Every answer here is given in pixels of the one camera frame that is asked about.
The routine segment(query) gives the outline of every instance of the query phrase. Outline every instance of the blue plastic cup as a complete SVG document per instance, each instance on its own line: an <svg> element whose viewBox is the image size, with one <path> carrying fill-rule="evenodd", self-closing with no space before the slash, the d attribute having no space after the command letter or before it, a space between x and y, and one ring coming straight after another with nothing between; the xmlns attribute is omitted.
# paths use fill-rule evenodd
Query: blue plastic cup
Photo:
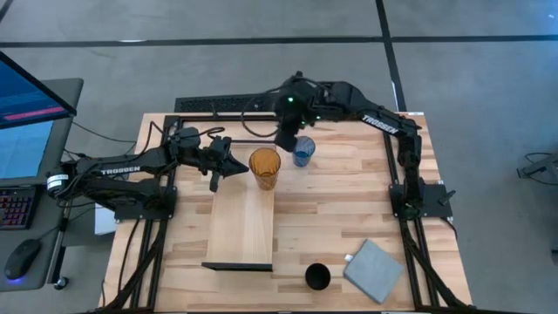
<svg viewBox="0 0 558 314"><path fill-rule="evenodd" d="M306 167L315 151L316 143L314 143L314 140L308 136L301 136L298 138L293 151L293 162L298 167Z"/></svg>

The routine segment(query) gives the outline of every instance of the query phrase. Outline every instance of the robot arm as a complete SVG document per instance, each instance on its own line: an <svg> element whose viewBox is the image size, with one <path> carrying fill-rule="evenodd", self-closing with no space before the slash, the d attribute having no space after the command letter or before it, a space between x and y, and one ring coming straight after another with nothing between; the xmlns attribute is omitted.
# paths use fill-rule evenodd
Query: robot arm
<svg viewBox="0 0 558 314"><path fill-rule="evenodd" d="M156 177L168 174L179 165L196 167L203 175L212 173L210 190L216 192L220 176L228 177L248 171L248 167L230 153L231 138L215 136L209 147L199 148L201 139L194 127L181 129L160 147L135 155L107 158L84 157L61 163L47 180L49 195L58 201L87 196L95 202L116 209L124 199L156 208L161 197L159 180L117 181L119 174L147 172Z"/></svg>
<svg viewBox="0 0 558 314"><path fill-rule="evenodd" d="M405 205L420 210L424 181L419 175L422 139L414 120L393 113L368 99L346 82L317 83L298 72L277 94L274 111L279 119L275 143L288 152L296 145L299 129L314 126L318 120L360 119L369 126L398 139L398 163L405 170Z"/></svg>

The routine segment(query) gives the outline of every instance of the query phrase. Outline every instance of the concrete floor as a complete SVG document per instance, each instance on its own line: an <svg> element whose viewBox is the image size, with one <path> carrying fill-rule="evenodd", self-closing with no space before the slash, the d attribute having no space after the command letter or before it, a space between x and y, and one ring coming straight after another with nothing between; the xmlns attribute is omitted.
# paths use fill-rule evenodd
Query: concrete floor
<svg viewBox="0 0 558 314"><path fill-rule="evenodd" d="M385 1L393 36L558 34L552 0ZM272 36L379 36L371 0L15 0L0 42ZM409 111L425 112L452 200L474 303L483 309L556 313L555 188L520 180L523 155L558 150L558 43L395 44ZM4 49L40 79L81 77L77 122L134 139L143 113L174 98L258 92L296 70L344 79L395 109L384 46L268 44ZM126 146L73 128L67 148L121 154ZM69 249L68 289L0 295L0 313L92 309L110 243Z"/></svg>

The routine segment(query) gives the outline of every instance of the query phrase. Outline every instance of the black mug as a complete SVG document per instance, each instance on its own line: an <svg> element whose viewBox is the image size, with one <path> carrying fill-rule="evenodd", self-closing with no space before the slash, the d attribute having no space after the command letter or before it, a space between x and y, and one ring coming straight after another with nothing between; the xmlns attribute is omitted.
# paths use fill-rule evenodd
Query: black mug
<svg viewBox="0 0 558 314"><path fill-rule="evenodd" d="M313 290L324 290L330 285L330 270L322 263L313 263L306 269L306 284Z"/></svg>

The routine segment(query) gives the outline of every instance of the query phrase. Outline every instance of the wooden table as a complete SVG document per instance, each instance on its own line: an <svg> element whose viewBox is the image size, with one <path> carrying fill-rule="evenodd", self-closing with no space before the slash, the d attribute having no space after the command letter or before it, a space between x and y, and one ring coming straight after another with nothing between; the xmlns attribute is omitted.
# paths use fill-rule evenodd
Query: wooden table
<svg viewBox="0 0 558 314"><path fill-rule="evenodd" d="M146 114L139 131L139 151L146 143L150 121L162 126L165 114ZM424 115L413 119L423 127L420 171L427 182L440 179ZM225 135L237 140L253 139L239 122L188 122L200 131L224 126ZM274 128L272 122L249 122L260 133ZM306 168L296 167L291 156L278 149L282 168L275 189L273 272L214 271L201 267L208 249L213 194L209 176L191 167L179 167L175 185L179 200L168 223L161 266L157 311L382 311L412 310L409 277L404 271L393 292L377 304L343 278L344 256L354 254L368 238L405 265L398 221L391 214L388 185L391 177L381 132L361 122L320 122L300 135L316 142L316 153ZM151 147L160 135L153 132ZM210 139L202 138L206 146ZM148 177L134 174L131 180ZM463 302L471 298L453 231L440 219L423 219L432 266ZM116 295L124 249L133 222L118 226L105 276L107 300ZM126 261L124 282L138 261L143 222L133 237ZM153 228L152 239L157 228ZM304 282L312 263L324 263L332 280L326 290L313 291ZM144 277L140 305L146 304ZM418 266L424 304L428 304L424 275Z"/></svg>

